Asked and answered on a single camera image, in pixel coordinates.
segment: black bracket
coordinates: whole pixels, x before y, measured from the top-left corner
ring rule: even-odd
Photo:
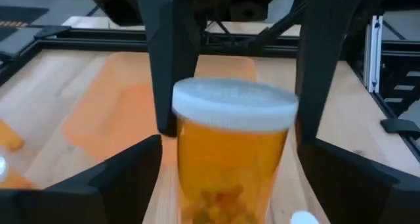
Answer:
[[[34,35],[35,39],[42,39],[50,36],[54,36],[57,34],[61,34],[63,32],[66,32],[70,30],[71,26],[48,26],[40,30]]]
[[[420,138],[420,128],[410,120],[398,118],[381,120],[381,125],[387,133],[397,133],[402,136],[410,136],[414,139]]]
[[[0,51],[0,68],[2,68],[6,63],[12,61],[13,59],[14,55]]]
[[[297,19],[302,18],[305,14],[308,3],[306,0],[302,1],[292,12],[287,14],[284,18],[277,21],[273,26],[265,28],[254,40],[248,43],[250,51],[258,51],[267,43],[274,41],[278,36],[290,29]]]

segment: floor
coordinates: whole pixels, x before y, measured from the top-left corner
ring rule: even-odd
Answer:
[[[93,12],[95,3],[92,0],[0,0],[1,5],[20,7],[44,7],[49,12],[36,20],[33,24],[38,26],[60,25],[71,16],[103,16],[101,11]],[[293,0],[273,0],[270,4],[267,22],[275,22],[285,16]],[[420,41],[420,11],[387,12],[384,17],[388,27],[383,29],[383,39],[408,39]],[[10,36],[0,43],[0,51],[16,53],[21,49],[39,28],[26,28]],[[420,126],[420,102],[414,103],[411,108],[401,115],[401,118],[410,119]]]

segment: black metal frame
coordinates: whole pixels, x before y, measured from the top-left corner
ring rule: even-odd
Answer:
[[[354,39],[359,39],[360,44],[364,39],[364,33]],[[356,75],[362,79],[363,47],[356,47],[352,43],[347,44],[345,58]],[[380,97],[380,101],[386,104],[396,117],[420,99],[420,77],[410,77],[408,72],[420,72],[420,42],[382,41],[380,90],[379,94],[372,93],[372,96]],[[407,89],[407,87],[396,87],[397,85],[409,85],[410,87]],[[389,101],[388,99],[399,99],[399,101]]]
[[[418,202],[420,178],[368,160],[316,138],[337,60],[339,58],[348,60],[349,50],[345,49],[342,53],[341,47],[351,16],[355,12],[355,3],[359,1],[311,0],[308,3],[310,8],[306,13],[306,18],[303,20],[301,39],[277,37],[273,42],[265,45],[271,35],[276,35],[272,31],[280,32],[285,26],[290,25],[290,22],[265,30],[258,36],[228,32],[225,34],[201,33],[203,40],[200,53],[297,57],[296,92],[301,100],[296,125],[297,154],[304,174],[329,220],[333,224],[415,223],[418,210],[420,210]],[[302,8],[306,8],[306,3],[303,3]],[[325,27],[320,24],[320,21],[327,21],[332,16],[336,19],[332,26]],[[326,36],[329,38],[327,42],[330,45],[320,47],[319,44],[323,40],[320,41],[320,37]],[[383,44],[385,59],[388,57],[417,58],[418,56],[417,43],[384,42]],[[148,46],[150,47],[150,43],[146,41],[144,32],[78,30],[62,26],[45,28],[16,56],[7,56],[2,59],[4,63],[0,68],[0,85],[43,49],[143,52],[148,50]],[[359,74],[358,61],[351,60],[350,62],[353,70]],[[314,91],[315,86],[319,88],[318,91]],[[395,114],[381,95],[372,94],[372,96],[388,118],[395,118]],[[420,161],[420,150],[414,143],[413,137],[403,135],[402,138]]]

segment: orange object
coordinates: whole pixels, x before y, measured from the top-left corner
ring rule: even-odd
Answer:
[[[8,151],[15,151],[23,144],[24,140],[4,120],[0,120],[0,146],[5,147]]]
[[[182,224],[266,223],[297,107],[293,93],[260,83],[194,78],[175,85]]]
[[[32,183],[9,167],[6,159],[0,156],[0,189],[30,189]]]
[[[254,62],[236,56],[200,56],[196,76],[256,80]],[[72,114],[63,135],[97,160],[105,160],[158,134],[150,62],[146,53],[108,57]],[[177,140],[162,137],[162,165],[177,160]]]

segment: wooden table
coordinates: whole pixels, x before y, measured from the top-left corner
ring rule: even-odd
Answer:
[[[106,18],[71,19],[73,27],[109,28]],[[259,31],[261,24],[233,24],[237,32]],[[295,27],[288,34],[299,33]],[[79,102],[111,53],[43,51],[0,88],[0,118],[26,140],[8,154],[10,162],[41,188],[92,167],[99,161],[72,146],[61,125]],[[257,81],[294,89],[295,59],[252,58]],[[339,62],[318,138],[390,167],[420,177],[420,164],[398,135],[385,133],[385,118],[346,62]],[[329,223],[310,188],[289,133],[267,223],[289,223],[293,212],[309,210]],[[177,168],[163,164],[144,223],[176,223]]]

